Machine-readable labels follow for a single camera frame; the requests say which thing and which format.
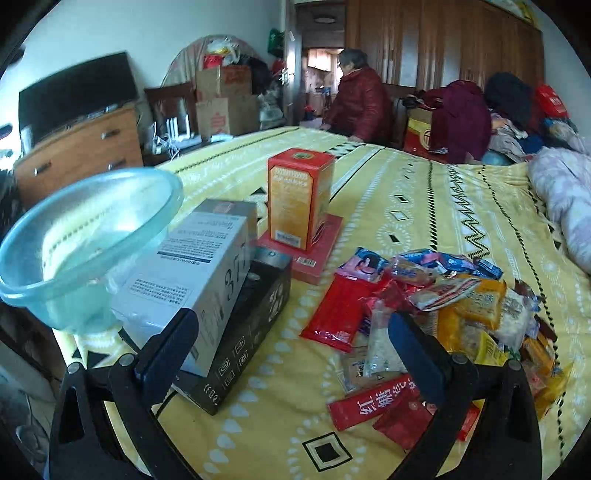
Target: black television screen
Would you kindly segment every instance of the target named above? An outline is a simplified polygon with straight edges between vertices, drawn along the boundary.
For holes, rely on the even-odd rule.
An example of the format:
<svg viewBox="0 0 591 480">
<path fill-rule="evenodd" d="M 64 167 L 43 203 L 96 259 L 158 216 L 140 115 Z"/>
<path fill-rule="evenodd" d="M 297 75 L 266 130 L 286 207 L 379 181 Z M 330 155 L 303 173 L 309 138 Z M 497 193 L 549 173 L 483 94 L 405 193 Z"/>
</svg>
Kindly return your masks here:
<svg viewBox="0 0 591 480">
<path fill-rule="evenodd" d="M 40 80 L 18 97 L 18 123 L 33 145 L 78 117 L 138 98 L 126 52 L 80 63 Z"/>
</svg>

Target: yellow bedspread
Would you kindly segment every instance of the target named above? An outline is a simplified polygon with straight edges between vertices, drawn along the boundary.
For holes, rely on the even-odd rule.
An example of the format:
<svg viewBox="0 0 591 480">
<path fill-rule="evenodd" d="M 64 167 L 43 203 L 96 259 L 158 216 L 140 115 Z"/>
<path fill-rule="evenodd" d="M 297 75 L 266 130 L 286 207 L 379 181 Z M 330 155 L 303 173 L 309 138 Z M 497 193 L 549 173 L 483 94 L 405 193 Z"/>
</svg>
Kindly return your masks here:
<svg viewBox="0 0 591 480">
<path fill-rule="evenodd" d="M 546 296 L 541 315 L 558 334 L 557 359 L 562 365 L 574 361 L 566 394 L 541 422 L 548 477 L 591 416 L 586 361 L 591 291 L 589 279 L 562 252 L 558 229 L 544 218 L 526 166 L 445 166 L 375 145 L 354 145 L 338 135 L 283 128 L 163 165 L 184 184 L 185 201 L 172 225 L 207 197 L 244 199 L 266 188 L 267 158 L 290 147 L 336 155 L 329 212 L 344 217 L 342 232 L 320 285 L 292 282 L 289 303 L 216 416 L 180 395 L 167 404 L 160 422 L 180 452 L 204 479 L 387 478 L 404 452 L 375 431 L 372 421 L 336 432 L 326 408 L 343 397 L 335 351 L 298 335 L 332 272 L 357 246 L 384 257 L 428 247 L 488 258 L 505 271 L 509 285 L 521 278 Z M 260 229 L 266 228 L 261 222 Z M 56 336 L 67 363 L 76 350 L 91 366 L 112 364 L 129 351 L 115 330 L 83 338 Z M 111 413 L 126 452 L 140 465 Z M 309 456 L 303 443 L 323 436 L 334 446 L 340 442 L 339 457 L 319 472 L 327 464 Z M 456 444 L 444 470 L 457 464 L 464 447 Z"/>
</svg>

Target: screw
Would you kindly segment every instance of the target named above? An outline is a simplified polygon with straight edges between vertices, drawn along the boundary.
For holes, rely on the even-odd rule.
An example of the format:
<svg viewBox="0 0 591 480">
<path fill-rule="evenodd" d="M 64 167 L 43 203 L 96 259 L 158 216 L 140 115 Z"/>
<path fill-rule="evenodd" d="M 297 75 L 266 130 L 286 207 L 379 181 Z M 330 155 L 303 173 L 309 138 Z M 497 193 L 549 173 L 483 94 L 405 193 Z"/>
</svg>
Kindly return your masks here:
<svg viewBox="0 0 591 480">
<path fill-rule="evenodd" d="M 518 372 L 519 370 L 521 370 L 521 363 L 517 360 L 509 360 L 509 368 Z"/>
<path fill-rule="evenodd" d="M 134 359 L 135 359 L 134 354 L 126 353 L 124 356 L 119 358 L 119 365 L 121 365 L 122 367 L 128 367 L 134 362 Z"/>
<path fill-rule="evenodd" d="M 68 365 L 68 373 L 75 374 L 80 369 L 80 362 L 74 362 Z"/>
<path fill-rule="evenodd" d="M 464 365 L 468 363 L 468 357 L 463 353 L 452 353 L 452 360 L 458 365 Z"/>
</svg>

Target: blue gripper pad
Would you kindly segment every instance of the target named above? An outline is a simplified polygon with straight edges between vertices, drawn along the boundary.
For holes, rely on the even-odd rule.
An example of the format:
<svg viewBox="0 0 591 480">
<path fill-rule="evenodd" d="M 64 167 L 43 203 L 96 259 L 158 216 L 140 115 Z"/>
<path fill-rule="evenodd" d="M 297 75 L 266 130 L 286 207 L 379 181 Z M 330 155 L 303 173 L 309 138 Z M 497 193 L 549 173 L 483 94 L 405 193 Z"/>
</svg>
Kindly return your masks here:
<svg viewBox="0 0 591 480">
<path fill-rule="evenodd" d="M 419 335 L 424 335 L 418 327 L 417 330 Z M 393 313 L 390 317 L 388 336 L 421 396 L 429 403 L 441 407 L 445 402 L 443 373 L 427 355 L 424 346 L 399 313 Z M 426 335 L 424 340 L 437 342 Z"/>
</svg>

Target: person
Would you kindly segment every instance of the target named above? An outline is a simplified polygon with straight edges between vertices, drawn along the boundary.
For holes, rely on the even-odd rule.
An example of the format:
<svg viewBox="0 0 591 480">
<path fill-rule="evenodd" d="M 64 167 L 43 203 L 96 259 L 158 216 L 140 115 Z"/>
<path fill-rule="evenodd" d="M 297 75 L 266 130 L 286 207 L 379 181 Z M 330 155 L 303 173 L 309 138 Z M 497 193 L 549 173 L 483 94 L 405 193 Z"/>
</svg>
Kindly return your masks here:
<svg viewBox="0 0 591 480">
<path fill-rule="evenodd" d="M 339 93 L 320 129 L 345 135 L 351 141 L 387 144 L 392 105 L 382 79 L 361 50 L 344 49 L 339 63 L 343 71 Z"/>
</svg>

